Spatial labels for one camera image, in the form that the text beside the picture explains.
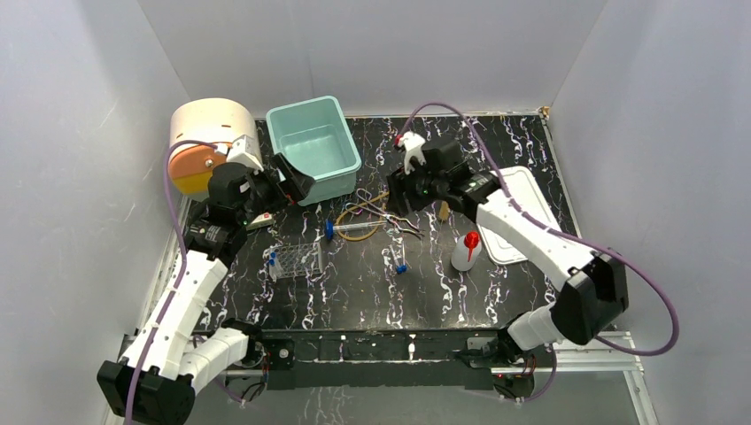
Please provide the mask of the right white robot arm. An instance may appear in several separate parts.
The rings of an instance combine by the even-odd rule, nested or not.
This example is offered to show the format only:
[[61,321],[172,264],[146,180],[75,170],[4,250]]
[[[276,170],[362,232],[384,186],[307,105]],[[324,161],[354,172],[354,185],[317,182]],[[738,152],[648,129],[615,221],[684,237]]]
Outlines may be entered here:
[[499,356],[522,366],[534,349],[569,340],[585,345],[629,306],[625,266],[613,256],[539,227],[517,207],[496,172],[473,172],[455,141],[425,148],[412,132],[398,137],[403,164],[388,176],[387,208],[398,215],[445,201],[478,227],[516,248],[558,292],[547,306],[523,313],[499,332]]

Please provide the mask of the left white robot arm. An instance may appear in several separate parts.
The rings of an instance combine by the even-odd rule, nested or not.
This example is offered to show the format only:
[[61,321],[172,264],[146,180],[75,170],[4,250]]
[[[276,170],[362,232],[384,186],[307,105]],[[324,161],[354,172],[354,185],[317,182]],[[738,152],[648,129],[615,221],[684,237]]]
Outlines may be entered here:
[[208,298],[247,241],[247,226],[304,200],[314,178],[282,154],[273,157],[283,179],[239,162],[216,167],[208,197],[178,227],[178,267],[133,343],[97,372],[112,411],[126,424],[183,424],[197,394],[238,364],[254,368],[265,356],[256,325],[226,320],[203,343],[188,348]]

